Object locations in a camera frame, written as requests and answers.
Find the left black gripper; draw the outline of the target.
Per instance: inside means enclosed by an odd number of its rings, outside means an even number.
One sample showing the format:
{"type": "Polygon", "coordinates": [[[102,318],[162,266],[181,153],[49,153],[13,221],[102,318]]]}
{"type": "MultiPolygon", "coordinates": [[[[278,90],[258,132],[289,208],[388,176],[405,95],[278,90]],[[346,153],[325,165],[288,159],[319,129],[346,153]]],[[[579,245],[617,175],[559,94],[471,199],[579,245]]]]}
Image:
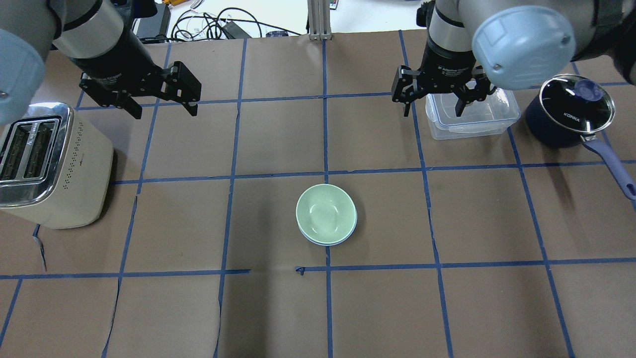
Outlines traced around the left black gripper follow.
{"type": "Polygon", "coordinates": [[[202,84],[181,61],[163,69],[130,30],[124,30],[113,48],[93,58],[70,57],[83,74],[79,87],[102,108],[114,106],[141,119],[137,97],[156,97],[181,104],[198,115],[202,84]]]}

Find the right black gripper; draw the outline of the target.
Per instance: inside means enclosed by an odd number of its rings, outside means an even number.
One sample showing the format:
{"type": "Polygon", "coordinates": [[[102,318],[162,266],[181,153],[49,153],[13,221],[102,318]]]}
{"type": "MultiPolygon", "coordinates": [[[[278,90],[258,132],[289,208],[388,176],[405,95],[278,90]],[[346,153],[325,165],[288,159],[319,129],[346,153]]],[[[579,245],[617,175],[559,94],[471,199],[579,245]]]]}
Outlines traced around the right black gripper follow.
{"type": "Polygon", "coordinates": [[[392,101],[403,105],[402,115],[409,116],[411,105],[430,93],[456,93],[456,116],[473,102],[482,102],[493,95],[497,86],[485,70],[473,70],[476,59],[473,51],[452,51],[427,38],[422,63],[418,70],[399,66],[392,84],[392,101]],[[467,83],[475,80],[475,86],[467,83]]]}

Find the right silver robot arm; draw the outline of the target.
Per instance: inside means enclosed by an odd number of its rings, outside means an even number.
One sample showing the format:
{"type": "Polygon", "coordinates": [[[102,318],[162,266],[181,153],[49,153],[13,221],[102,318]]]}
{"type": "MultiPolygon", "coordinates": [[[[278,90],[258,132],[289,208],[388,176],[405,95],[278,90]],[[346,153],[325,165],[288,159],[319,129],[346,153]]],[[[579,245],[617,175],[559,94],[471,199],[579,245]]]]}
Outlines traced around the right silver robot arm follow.
{"type": "Polygon", "coordinates": [[[528,89],[601,55],[635,84],[633,0],[425,0],[416,25],[427,30],[422,62],[400,66],[392,85],[405,115],[415,100],[446,93],[461,115],[495,89],[528,89]]]}

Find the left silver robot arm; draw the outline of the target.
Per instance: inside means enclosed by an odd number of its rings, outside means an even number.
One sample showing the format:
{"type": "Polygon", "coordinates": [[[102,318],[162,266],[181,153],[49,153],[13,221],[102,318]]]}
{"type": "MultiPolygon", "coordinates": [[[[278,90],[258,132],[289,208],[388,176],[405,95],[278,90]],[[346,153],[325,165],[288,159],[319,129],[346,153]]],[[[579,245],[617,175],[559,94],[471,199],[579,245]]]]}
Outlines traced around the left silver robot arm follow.
{"type": "Polygon", "coordinates": [[[27,112],[56,48],[82,70],[79,87],[104,108],[142,116],[137,97],[152,96],[198,113],[202,85],[187,66],[157,65],[130,22],[109,0],[3,0],[1,2],[1,123],[27,112]]]}

